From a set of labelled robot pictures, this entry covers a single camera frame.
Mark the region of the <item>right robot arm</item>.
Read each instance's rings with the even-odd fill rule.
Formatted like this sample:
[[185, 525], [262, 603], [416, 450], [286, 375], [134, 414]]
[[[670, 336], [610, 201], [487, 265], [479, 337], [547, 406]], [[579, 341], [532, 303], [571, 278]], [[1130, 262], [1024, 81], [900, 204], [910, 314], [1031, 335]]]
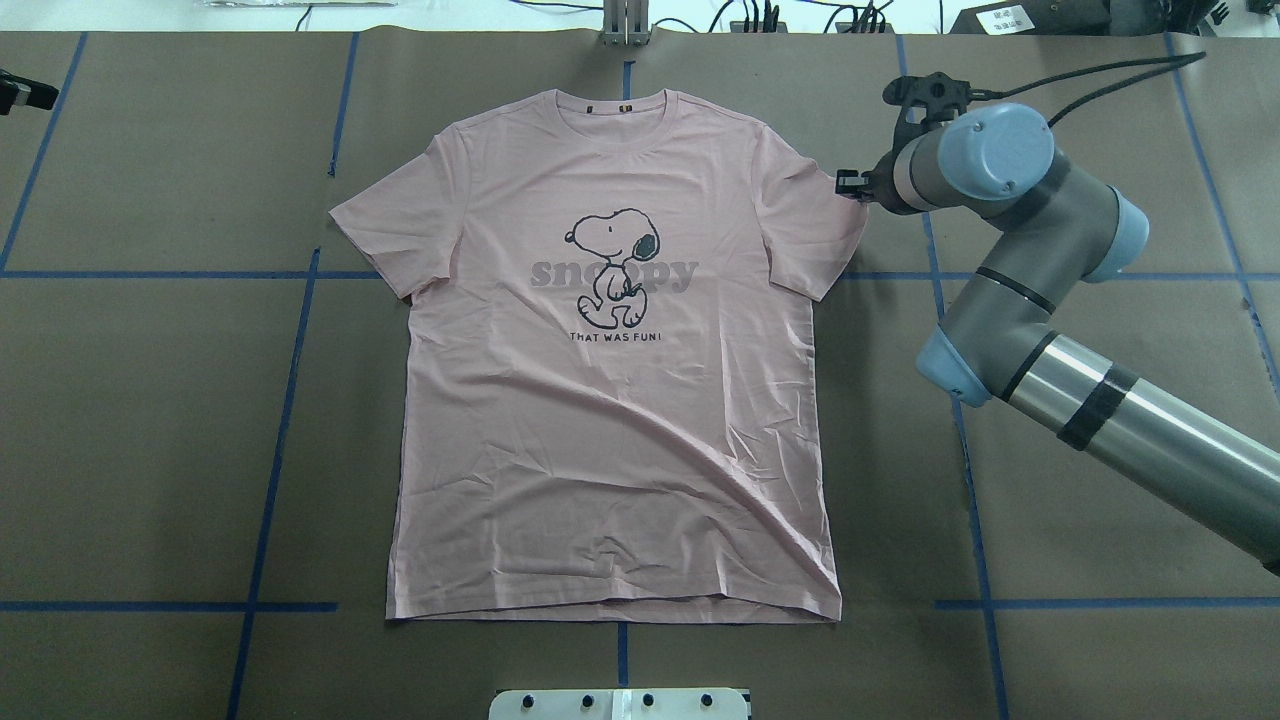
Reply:
[[1277, 454], [1057, 332], [1080, 283], [1119, 278], [1149, 220], [1078, 168], [1034, 109], [1000, 102], [904, 137], [838, 195], [911, 215], [964, 208], [1000, 233], [916, 357], [957, 401], [998, 398], [1277, 571]]

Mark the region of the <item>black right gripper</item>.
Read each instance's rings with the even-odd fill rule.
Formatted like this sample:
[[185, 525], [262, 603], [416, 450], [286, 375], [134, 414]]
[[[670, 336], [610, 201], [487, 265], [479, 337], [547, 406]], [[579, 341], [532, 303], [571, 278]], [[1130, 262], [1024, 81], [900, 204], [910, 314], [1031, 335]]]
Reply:
[[897, 156], [896, 152], [887, 152], [870, 170], [863, 173], [837, 170], [835, 192], [845, 197], [861, 197], [861, 201], [879, 204], [895, 215], [905, 215], [906, 201], [897, 190], [893, 174]]

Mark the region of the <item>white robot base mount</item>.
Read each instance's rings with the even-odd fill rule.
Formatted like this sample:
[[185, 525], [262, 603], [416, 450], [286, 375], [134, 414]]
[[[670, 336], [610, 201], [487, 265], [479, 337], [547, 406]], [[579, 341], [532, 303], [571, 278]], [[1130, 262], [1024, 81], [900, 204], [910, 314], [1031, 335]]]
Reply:
[[502, 691], [489, 719], [751, 719], [749, 691], [730, 687]]

